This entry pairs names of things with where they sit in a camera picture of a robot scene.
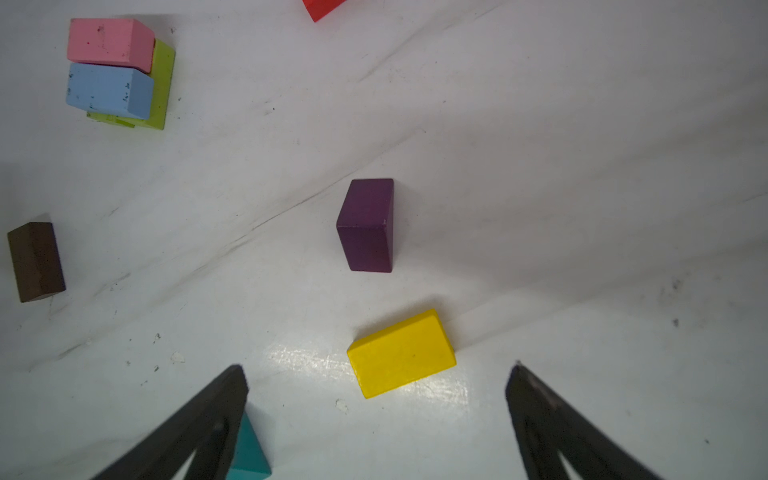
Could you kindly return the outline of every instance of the stacked blocks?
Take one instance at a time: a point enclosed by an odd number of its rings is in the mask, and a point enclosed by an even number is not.
[[[456,365],[434,309],[357,340],[346,354],[367,399]]]
[[[22,302],[44,299],[66,290],[51,223],[27,223],[8,232],[8,245]]]
[[[237,431],[235,456],[227,473],[227,480],[263,480],[272,475],[270,464],[261,451],[259,439],[253,432],[248,414],[243,412],[240,430]]]
[[[331,10],[342,3],[344,3],[344,0],[304,0],[304,6],[314,22],[328,15]]]
[[[104,123],[162,130],[175,56],[138,20],[74,18],[67,104]]]
[[[336,221],[336,230],[351,270],[392,271],[392,219],[395,181],[352,180]]]

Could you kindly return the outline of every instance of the yellow block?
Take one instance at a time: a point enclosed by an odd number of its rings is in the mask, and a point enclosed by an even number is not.
[[[456,365],[434,309],[357,340],[346,354],[367,399]]]
[[[176,52],[161,40],[155,38],[154,53],[152,54],[152,71],[149,73],[150,78],[154,80],[154,88],[152,89],[152,105],[150,106],[150,114],[147,120],[98,114],[90,111],[87,113],[88,118],[122,127],[133,128],[136,126],[163,130],[165,128],[165,112],[168,109],[170,79],[174,74],[175,60]]]

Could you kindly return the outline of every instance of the lime green block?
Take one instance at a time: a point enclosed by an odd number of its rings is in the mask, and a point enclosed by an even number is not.
[[[97,114],[94,112],[88,112],[88,118],[122,127],[133,128],[136,126],[163,130],[165,127],[165,112],[168,109],[168,95],[170,94],[170,77],[174,73],[174,60],[176,60],[176,52],[155,38],[152,72],[149,74],[149,77],[154,80],[154,90],[152,90],[152,107],[147,120]]]

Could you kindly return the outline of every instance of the purple block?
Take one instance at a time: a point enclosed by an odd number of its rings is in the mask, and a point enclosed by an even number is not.
[[[352,180],[341,206],[336,230],[351,270],[392,271],[392,214],[395,181]]]

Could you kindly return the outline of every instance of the brown block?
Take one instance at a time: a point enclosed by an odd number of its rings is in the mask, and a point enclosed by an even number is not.
[[[32,222],[10,231],[8,245],[22,302],[66,290],[52,223]]]

